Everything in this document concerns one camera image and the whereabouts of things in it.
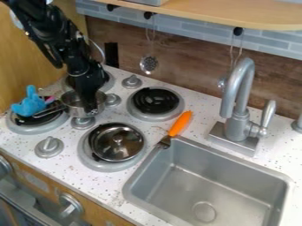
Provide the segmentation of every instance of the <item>orange spatula handle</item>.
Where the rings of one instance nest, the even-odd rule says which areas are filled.
[[[189,123],[189,121],[191,120],[192,114],[193,113],[190,110],[184,112],[170,128],[169,136],[175,137],[176,135],[178,135],[185,128],[185,126]]]

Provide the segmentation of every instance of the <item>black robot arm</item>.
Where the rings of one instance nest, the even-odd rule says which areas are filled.
[[[90,56],[83,34],[62,11],[46,0],[0,0],[15,13],[26,35],[56,67],[67,66],[86,113],[97,114],[96,91],[109,79]]]

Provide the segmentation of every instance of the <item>sink drain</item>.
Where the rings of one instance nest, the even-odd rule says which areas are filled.
[[[216,211],[213,206],[205,201],[197,202],[192,211],[195,217],[201,222],[212,222],[216,218]]]

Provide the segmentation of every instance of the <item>wooden shelf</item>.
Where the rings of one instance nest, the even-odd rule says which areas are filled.
[[[95,0],[127,8],[263,30],[302,30],[302,4],[276,0],[169,0],[161,7]]]

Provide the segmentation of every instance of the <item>stainless steel sink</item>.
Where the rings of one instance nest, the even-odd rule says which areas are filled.
[[[151,152],[123,194],[173,225],[281,226],[292,186],[284,174],[176,138]]]

